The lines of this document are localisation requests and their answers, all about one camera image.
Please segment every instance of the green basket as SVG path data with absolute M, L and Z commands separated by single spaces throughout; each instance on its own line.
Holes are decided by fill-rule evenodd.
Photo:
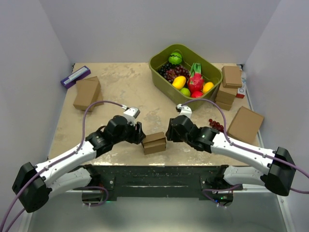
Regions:
M 151 69 L 154 85 L 176 104 L 185 103 L 188 100 L 195 99 L 183 95 L 178 89 L 172 86 L 157 72 L 157 70 L 159 70 L 164 64 L 168 62 L 169 56 L 172 52 L 178 52 L 182 55 L 183 61 L 181 64 L 188 70 L 191 69 L 191 65 L 193 63 L 201 64 L 202 76 L 205 82 L 211 81 L 214 84 L 214 87 L 212 87 L 210 91 L 202 96 L 202 98 L 209 99 L 215 91 L 216 87 L 222 82 L 222 73 L 211 63 L 182 44 L 171 45 L 150 59 L 149 68 Z M 204 101 L 195 101 L 189 103 L 188 106 L 192 110 L 196 110 L 203 103 Z

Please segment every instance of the white wall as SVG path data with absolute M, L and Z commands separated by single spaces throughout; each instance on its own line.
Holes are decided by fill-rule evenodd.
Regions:
M 280 0 L 40 0 L 74 62 L 148 62 L 182 43 L 244 63 Z
M 65 96 L 59 81 L 71 66 L 38 0 L 0 1 L 0 31 L 2 220 L 20 166 L 47 158 Z
M 254 109 L 265 116 L 265 146 L 287 148 L 309 172 L 309 2 L 282 0 L 245 63 Z M 297 189 L 309 180 L 297 174 Z M 298 232 L 309 228 L 309 196 L 291 193 L 289 207 Z

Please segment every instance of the purple box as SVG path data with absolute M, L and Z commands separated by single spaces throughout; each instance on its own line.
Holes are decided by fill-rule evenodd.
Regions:
M 90 73 L 91 73 L 90 69 L 88 69 L 86 66 L 83 66 L 82 68 L 72 73 L 71 75 L 67 76 L 60 82 L 66 89 L 68 89 L 71 86 L 75 85 L 76 81 L 84 79 Z

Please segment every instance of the green apple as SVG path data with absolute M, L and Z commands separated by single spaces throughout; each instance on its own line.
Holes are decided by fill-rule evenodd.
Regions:
M 187 96 L 187 97 L 190 97 L 191 96 L 191 93 L 190 93 L 190 90 L 187 89 L 187 88 L 182 88 L 180 90 L 181 93 L 183 93 L 183 95 Z

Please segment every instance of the brown box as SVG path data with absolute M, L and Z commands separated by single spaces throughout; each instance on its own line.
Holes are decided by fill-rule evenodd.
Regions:
M 93 80 L 83 80 L 83 82 L 78 85 L 78 92 L 73 105 L 76 109 L 86 110 L 90 104 L 98 99 L 101 85 L 99 81 Z
M 258 113 L 240 107 L 236 113 L 231 125 L 227 130 L 227 134 L 234 139 L 252 144 L 260 129 L 264 117 Z
M 224 109 L 224 110 L 230 110 L 232 108 L 232 105 L 229 105 L 229 104 L 225 104 L 225 103 L 222 103 L 222 102 L 219 102 L 219 101 L 216 101 L 215 102 L 221 109 Z
M 237 89 L 242 87 L 241 73 L 238 66 L 223 66 L 222 75 L 225 88 Z
M 225 88 L 223 87 L 223 83 L 221 82 L 217 96 L 223 97 L 225 99 L 231 99 L 234 101 L 237 94 L 236 88 Z
M 142 141 L 141 145 L 144 148 L 144 154 L 152 154 L 159 151 L 165 151 L 166 138 L 163 132 L 146 135 L 146 138 Z
M 217 96 L 215 99 L 216 102 L 221 102 L 224 104 L 228 104 L 228 105 L 232 105 L 234 102 L 234 99 L 230 99 L 230 98 L 224 98 L 222 96 Z
M 86 80 L 91 80 L 91 81 L 98 81 L 98 82 L 100 82 L 97 76 L 94 76 L 94 77 L 90 77 L 90 78 L 87 78 L 87 79 L 83 79 L 83 80 L 77 81 L 77 82 L 76 82 L 77 92 L 78 92 L 80 86 L 83 84 L 83 81 L 86 81 Z M 103 100 L 103 95 L 102 95 L 102 92 L 100 91 L 100 92 L 98 93 L 98 98 L 97 98 L 96 102 L 102 101 L 102 100 Z M 104 104 L 104 103 L 98 103 L 98 104 L 95 105 L 95 107 L 96 107 L 96 106 L 99 106 L 99 105 L 103 105 L 103 104 Z

